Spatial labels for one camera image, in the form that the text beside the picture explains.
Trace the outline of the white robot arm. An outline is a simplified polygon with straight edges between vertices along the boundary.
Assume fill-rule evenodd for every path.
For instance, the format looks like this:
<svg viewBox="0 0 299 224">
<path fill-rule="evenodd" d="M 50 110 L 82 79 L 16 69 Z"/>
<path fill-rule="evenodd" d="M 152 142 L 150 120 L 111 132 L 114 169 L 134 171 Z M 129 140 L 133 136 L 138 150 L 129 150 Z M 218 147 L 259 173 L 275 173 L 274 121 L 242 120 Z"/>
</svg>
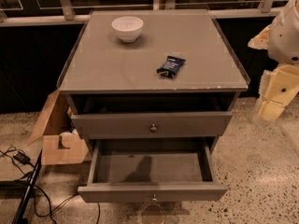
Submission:
<svg viewBox="0 0 299 224">
<path fill-rule="evenodd" d="M 266 49 L 278 62 L 272 72 L 263 71 L 255 111 L 261 123 L 274 122 L 299 92 L 299 0 L 289 0 L 248 46 Z"/>
</svg>

